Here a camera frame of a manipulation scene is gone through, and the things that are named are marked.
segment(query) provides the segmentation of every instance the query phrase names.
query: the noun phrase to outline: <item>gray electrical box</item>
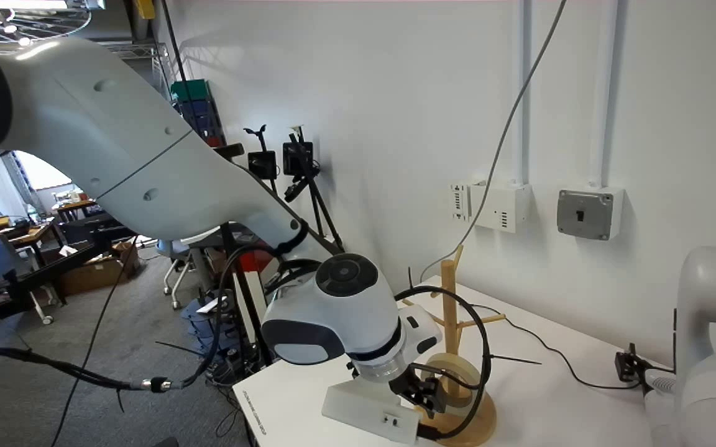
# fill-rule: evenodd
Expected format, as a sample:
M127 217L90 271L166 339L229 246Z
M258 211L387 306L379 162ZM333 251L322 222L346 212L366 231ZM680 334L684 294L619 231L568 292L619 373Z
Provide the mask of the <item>gray electrical box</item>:
M557 198L557 227L577 237L608 240L619 231L622 200L622 189L561 189Z

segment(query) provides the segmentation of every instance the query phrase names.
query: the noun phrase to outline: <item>gray carpet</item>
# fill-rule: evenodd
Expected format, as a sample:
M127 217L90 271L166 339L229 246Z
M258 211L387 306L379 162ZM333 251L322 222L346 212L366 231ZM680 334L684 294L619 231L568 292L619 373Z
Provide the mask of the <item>gray carpet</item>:
M182 315L162 294L168 260L149 248L142 251L142 260L143 271L113 289L86 366L122 380L153 374L182 380L199 358L157 344L157 339L194 344ZM39 324L34 313L8 317L0 323L0 344L28 343L34 353L80 364L105 298L106 289L93 289L72 294L66 306L51 306L51 324ZM72 378L57 370L0 358L0 445L47 447L69 386ZM173 445L172 438L182 447L249 445L239 410L204 378L166 395L122 391L122 401L125 411L112 390L80 383L57 445L153 447Z

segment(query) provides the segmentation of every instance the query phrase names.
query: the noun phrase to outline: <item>cardboard box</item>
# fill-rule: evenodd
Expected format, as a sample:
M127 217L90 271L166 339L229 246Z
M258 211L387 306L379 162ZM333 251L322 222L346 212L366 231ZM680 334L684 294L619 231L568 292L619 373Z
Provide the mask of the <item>cardboard box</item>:
M96 287L112 287L113 281L118 282L133 278L138 273L138 260L136 260L136 246L133 242L113 242L112 251L116 251L116 257L105 253L85 266L65 273L57 286L61 294L76 294L76 292L90 292Z

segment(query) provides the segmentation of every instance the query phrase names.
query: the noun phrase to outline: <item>white table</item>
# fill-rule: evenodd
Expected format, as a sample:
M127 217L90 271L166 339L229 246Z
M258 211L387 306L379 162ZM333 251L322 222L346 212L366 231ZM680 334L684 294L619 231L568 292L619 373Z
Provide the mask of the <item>white table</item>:
M492 306L506 313L516 324L540 333L550 344L560 347L573 361L578 378L617 385L614 344L525 313L478 289L458 287L458 292L473 302ZM437 298L414 298L414 302L439 315ZM486 334L492 353L532 358L541 361L519 364L494 360L486 391L497 404L497 430L490 445L650 447L650 430L638 390L607 391L577 385L557 354L546 353L535 337L509 327L506 323L486 324ZM478 364L478 330L465 330L463 358ZM316 366L275 361L239 383L233 391L258 445L262 447L392 445L383 437L353 430L320 414L327 385L342 383L347 378L346 358Z

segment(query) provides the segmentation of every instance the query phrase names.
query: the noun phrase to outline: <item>white robot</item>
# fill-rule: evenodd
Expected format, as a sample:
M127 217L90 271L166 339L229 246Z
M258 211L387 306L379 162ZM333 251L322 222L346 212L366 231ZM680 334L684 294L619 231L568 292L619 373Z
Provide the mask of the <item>white robot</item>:
M128 67L81 40L0 49L1 148L28 148L55 163L116 220L157 237L194 235L226 220L241 220L269 246L305 231L249 170L214 153ZM297 364L346 353L358 380L333 399L327 395L325 414L412 442L417 416L398 404L387 385L414 386L408 364L434 344L430 317L414 308L398 309L383 273L361 256L330 256L310 234L296 256L322 263L269 308L262 333L272 353ZM716 353L709 347L716 251L689 257L679 315L679 380L654 380L649 410L660 410L666 422L657 431L669 431L675 445L716 447ZM338 395L367 399L346 406Z

